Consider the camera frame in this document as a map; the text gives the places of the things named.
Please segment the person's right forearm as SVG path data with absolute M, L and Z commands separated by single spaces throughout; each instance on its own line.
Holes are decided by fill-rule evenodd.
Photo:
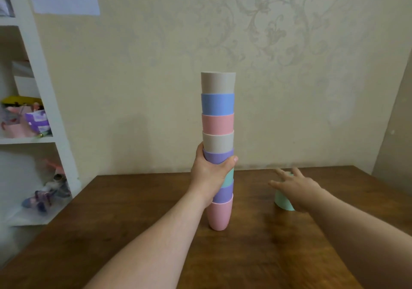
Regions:
M 412 289 L 412 236 L 321 188 L 301 204 L 364 289 Z

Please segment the single mint green cup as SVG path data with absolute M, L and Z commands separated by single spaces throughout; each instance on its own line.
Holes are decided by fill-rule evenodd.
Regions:
M 274 203 L 277 207 L 286 211 L 295 211 L 290 200 L 281 191 L 275 191 Z

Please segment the white cardboard box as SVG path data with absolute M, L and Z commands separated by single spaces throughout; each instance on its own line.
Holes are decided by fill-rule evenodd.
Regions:
M 12 74 L 19 96 L 41 98 L 29 61 L 13 61 Z

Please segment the person's right hand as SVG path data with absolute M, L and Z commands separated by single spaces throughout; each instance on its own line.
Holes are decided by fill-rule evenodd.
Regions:
M 310 213 L 316 209 L 325 190 L 309 177 L 305 179 L 294 178 L 292 172 L 275 168 L 279 182 L 285 182 L 283 194 L 290 200 L 295 211 Z

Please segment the person's left forearm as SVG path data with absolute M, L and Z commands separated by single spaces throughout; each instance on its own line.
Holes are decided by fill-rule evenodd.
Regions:
M 84 289 L 176 289 L 204 209 L 215 191 L 192 187 L 118 252 Z

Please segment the person's left hand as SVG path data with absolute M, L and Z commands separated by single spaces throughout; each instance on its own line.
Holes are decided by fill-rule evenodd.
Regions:
M 203 142 L 196 151 L 195 160 L 190 172 L 190 185 L 188 193 L 196 197 L 203 208 L 209 206 L 222 184 L 213 184 L 213 165 L 203 155 Z

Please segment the white shelf unit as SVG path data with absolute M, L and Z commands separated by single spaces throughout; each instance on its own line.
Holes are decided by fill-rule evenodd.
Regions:
M 80 193 L 82 183 L 64 129 L 31 4 L 29 0 L 11 0 L 11 3 L 51 125 L 51 135 L 45 137 L 8 138 L 0 127 L 0 198 L 3 199 L 0 207 L 6 207 L 3 224 L 6 228 L 26 228 L 49 224 Z M 53 204 L 47 214 L 41 215 L 23 208 L 20 202 L 42 187 L 47 177 L 51 177 L 54 168 L 47 167 L 43 161 L 46 158 L 51 163 L 61 163 L 71 196 Z

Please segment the pink gift box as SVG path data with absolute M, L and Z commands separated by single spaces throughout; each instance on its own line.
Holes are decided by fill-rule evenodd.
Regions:
M 7 138 L 35 137 L 37 133 L 33 131 L 25 119 L 25 114 L 32 112 L 32 108 L 27 105 L 19 107 L 2 107 L 0 116 L 0 126 Z

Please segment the stack of pastel plastic cups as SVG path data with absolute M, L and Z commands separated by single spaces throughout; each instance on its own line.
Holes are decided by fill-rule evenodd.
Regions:
M 201 72 L 202 135 L 204 158 L 215 165 L 234 155 L 234 72 Z M 225 230 L 234 198 L 234 168 L 206 209 L 209 226 Z

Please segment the purple and white package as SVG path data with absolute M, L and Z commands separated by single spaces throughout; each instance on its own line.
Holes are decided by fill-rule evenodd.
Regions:
M 37 110 L 24 114 L 31 130 L 37 135 L 46 136 L 51 134 L 51 127 L 45 110 Z

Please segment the yellow flat object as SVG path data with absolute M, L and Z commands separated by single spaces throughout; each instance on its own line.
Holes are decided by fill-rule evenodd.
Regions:
M 40 98 L 32 98 L 26 96 L 8 96 L 2 99 L 1 103 L 7 106 L 20 106 L 24 104 L 33 105 L 35 103 L 39 104 L 40 106 L 43 106 L 43 102 Z

